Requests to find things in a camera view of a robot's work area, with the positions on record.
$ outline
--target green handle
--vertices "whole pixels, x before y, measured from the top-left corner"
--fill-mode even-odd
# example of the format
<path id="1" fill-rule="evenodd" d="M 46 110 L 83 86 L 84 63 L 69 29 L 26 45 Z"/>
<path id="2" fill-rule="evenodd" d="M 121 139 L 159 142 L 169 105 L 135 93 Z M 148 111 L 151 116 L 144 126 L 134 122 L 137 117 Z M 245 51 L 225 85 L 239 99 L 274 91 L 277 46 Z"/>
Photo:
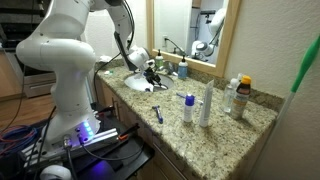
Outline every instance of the green handle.
<path id="1" fill-rule="evenodd" d="M 294 92 L 294 93 L 297 92 L 304 75 L 306 74 L 306 72 L 308 71 L 308 69 L 310 68 L 311 64 L 313 63 L 313 61 L 317 56 L 319 47 L 320 47 L 320 36 L 318 36 L 318 38 L 310 45 L 307 52 L 305 53 L 300 66 L 300 71 L 291 87 L 291 92 Z"/>

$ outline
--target orange cap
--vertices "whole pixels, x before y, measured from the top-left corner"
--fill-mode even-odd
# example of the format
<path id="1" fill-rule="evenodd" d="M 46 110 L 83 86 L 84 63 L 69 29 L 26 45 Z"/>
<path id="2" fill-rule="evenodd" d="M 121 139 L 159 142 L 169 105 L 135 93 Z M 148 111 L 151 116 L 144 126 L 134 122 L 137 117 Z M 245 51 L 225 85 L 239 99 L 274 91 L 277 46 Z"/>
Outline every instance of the orange cap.
<path id="1" fill-rule="evenodd" d="M 251 77 L 250 76 L 242 76 L 242 79 L 241 79 L 241 83 L 242 84 L 250 84 L 251 83 Z"/>

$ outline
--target wooden cabinet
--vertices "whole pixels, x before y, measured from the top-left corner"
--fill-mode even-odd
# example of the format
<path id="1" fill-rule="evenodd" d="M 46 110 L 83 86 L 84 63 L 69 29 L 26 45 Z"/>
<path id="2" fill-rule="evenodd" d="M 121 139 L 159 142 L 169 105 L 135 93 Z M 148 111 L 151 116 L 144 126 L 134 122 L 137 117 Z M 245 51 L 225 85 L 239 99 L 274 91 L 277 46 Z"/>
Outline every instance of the wooden cabinet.
<path id="1" fill-rule="evenodd" d="M 105 83 L 100 83 L 103 97 L 99 102 L 105 106 L 113 105 L 116 109 L 118 119 L 123 122 L 125 126 L 130 127 L 133 124 L 138 123 L 140 126 L 138 130 L 139 136 L 155 150 L 154 158 L 138 171 L 138 179 L 199 179 L 193 176 L 192 172 L 185 167 L 183 160 L 179 159 L 172 150 L 161 142 L 152 130 L 144 124 L 139 116 L 117 97 Z"/>
<path id="2" fill-rule="evenodd" d="M 21 84 L 3 51 L 0 51 L 0 83 L 0 101 L 21 94 Z"/>

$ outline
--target bathroom counter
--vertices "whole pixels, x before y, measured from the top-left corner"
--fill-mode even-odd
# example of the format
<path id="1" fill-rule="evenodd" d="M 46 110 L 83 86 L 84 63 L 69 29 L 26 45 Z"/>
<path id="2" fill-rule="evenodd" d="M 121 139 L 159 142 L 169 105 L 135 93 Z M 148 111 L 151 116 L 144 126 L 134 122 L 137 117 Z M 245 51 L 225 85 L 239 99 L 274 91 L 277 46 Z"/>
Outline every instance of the bathroom counter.
<path id="1" fill-rule="evenodd" d="M 184 99 L 176 95 L 191 93 L 202 99 L 205 84 L 193 79 L 180 80 L 169 76 L 174 87 L 169 90 L 147 93 L 132 90 L 124 83 L 131 75 L 125 67 L 109 68 L 112 75 L 98 75 L 104 83 L 152 129 L 183 162 L 203 179 L 231 179 L 246 155 L 271 127 L 277 112 L 248 102 L 243 120 L 236 121 L 220 110 L 223 91 L 213 90 L 209 125 L 198 125 L 200 105 L 195 103 L 193 121 L 185 123 L 183 118 Z M 158 123 L 155 111 L 160 106 L 163 124 Z"/>

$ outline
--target bottle cap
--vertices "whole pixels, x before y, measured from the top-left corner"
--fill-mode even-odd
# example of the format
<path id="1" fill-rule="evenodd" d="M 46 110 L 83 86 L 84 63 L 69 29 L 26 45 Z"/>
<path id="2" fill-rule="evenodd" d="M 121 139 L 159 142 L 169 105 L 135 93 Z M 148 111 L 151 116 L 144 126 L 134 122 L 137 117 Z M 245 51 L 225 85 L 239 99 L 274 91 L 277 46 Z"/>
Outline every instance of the bottle cap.
<path id="1" fill-rule="evenodd" d="M 236 88 L 239 85 L 239 81 L 236 78 L 232 78 L 230 81 L 232 88 Z"/>
<path id="2" fill-rule="evenodd" d="M 242 76 L 241 83 L 242 84 L 250 84 L 251 83 L 250 76 L 246 76 L 246 75 Z"/>
<path id="3" fill-rule="evenodd" d="M 193 106 L 194 105 L 194 96 L 191 94 L 186 95 L 186 102 L 185 105 L 187 106 Z"/>

